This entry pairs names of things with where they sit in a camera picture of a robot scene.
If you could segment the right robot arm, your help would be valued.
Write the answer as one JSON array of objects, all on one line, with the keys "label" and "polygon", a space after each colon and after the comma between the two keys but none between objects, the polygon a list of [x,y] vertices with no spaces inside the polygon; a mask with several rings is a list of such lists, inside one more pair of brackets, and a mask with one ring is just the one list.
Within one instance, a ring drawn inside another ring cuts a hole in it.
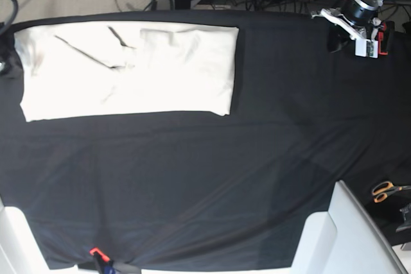
[{"label": "right robot arm", "polygon": [[18,0],[1,0],[1,76],[8,74],[10,69],[9,36],[12,26],[19,11]]}]

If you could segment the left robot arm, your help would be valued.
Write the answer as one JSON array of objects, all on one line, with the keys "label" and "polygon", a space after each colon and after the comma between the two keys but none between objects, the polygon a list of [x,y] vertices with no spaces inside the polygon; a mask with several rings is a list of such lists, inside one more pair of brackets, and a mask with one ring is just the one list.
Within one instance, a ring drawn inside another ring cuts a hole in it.
[{"label": "left robot arm", "polygon": [[334,53],[354,42],[356,56],[377,58],[387,55],[391,30],[378,17],[386,0],[337,0],[338,7],[311,12],[311,18],[323,18],[331,23],[328,51]]}]

